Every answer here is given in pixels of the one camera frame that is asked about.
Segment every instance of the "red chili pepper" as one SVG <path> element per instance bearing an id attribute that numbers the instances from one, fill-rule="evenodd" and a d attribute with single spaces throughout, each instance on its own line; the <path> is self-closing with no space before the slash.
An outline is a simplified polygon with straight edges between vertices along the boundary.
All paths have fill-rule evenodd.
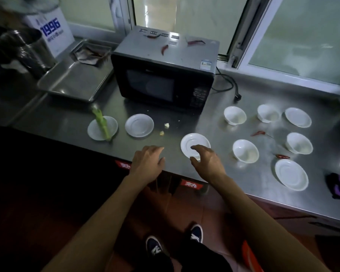
<path id="1" fill-rule="evenodd" d="M 144 36 L 146 36 L 147 38 L 150 38 L 150 39 L 156 39 L 156 38 L 160 37 L 160 35 L 161 35 L 161 33 L 156 35 L 156 36 L 153 36 L 153 35 L 144 35 Z"/>
<path id="2" fill-rule="evenodd" d="M 258 136 L 259 134 L 266 134 L 266 132 L 264 132 L 264 131 L 258 131 L 258 132 L 256 132 L 256 133 L 252 134 L 251 136 Z"/>
<path id="3" fill-rule="evenodd" d="M 282 158 L 282 159 L 290 159 L 290 157 L 286 155 L 276 155 L 277 158 Z"/>
<path id="4" fill-rule="evenodd" d="M 203 40 L 194 40 L 194 41 L 189 41 L 188 46 L 194 45 L 194 44 L 197 44 L 197 43 L 204 43 L 205 44 L 205 42 Z"/>
<path id="5" fill-rule="evenodd" d="M 164 55 L 164 51 L 169 48 L 169 45 L 165 45 L 161 48 L 161 54 Z"/>

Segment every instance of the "green vegetable on plate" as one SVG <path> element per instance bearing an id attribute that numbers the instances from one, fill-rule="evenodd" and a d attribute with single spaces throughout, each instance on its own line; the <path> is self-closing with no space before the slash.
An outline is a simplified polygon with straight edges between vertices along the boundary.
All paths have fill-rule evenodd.
<path id="1" fill-rule="evenodd" d="M 101 130 L 105 140 L 110 141 L 112 137 L 111 137 L 111 135 L 110 135 L 110 133 L 108 131 L 107 120 L 106 120 L 106 118 L 103 117 L 102 111 L 100 109 L 93 108 L 92 112 L 96 116 L 97 124 L 100 127 L 100 130 Z"/>

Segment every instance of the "silver microwave top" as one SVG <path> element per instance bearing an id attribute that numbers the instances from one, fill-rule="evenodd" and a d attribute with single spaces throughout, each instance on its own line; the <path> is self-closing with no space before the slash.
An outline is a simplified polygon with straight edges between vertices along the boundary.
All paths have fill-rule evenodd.
<path id="1" fill-rule="evenodd" d="M 136 26 L 113 54 L 215 74 L 218 51 L 216 40 Z"/>

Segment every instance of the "shoe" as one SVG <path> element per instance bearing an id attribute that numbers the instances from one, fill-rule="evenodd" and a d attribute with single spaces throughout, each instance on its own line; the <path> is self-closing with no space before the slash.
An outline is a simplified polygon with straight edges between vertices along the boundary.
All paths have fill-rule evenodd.
<path id="1" fill-rule="evenodd" d="M 203 229 L 199 224 L 193 225 L 190 229 L 190 239 L 203 243 Z"/>
<path id="2" fill-rule="evenodd" d="M 149 236 L 146 239 L 146 252 L 149 257 L 153 257 L 162 252 L 161 244 L 154 236 Z"/>

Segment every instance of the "microwave window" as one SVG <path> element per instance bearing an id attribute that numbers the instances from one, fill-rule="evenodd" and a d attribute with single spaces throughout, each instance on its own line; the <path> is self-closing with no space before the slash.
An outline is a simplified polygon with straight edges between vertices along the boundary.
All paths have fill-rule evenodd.
<path id="1" fill-rule="evenodd" d="M 127 79 L 136 91 L 169 102 L 173 101 L 174 79 L 136 70 L 127 70 Z"/>

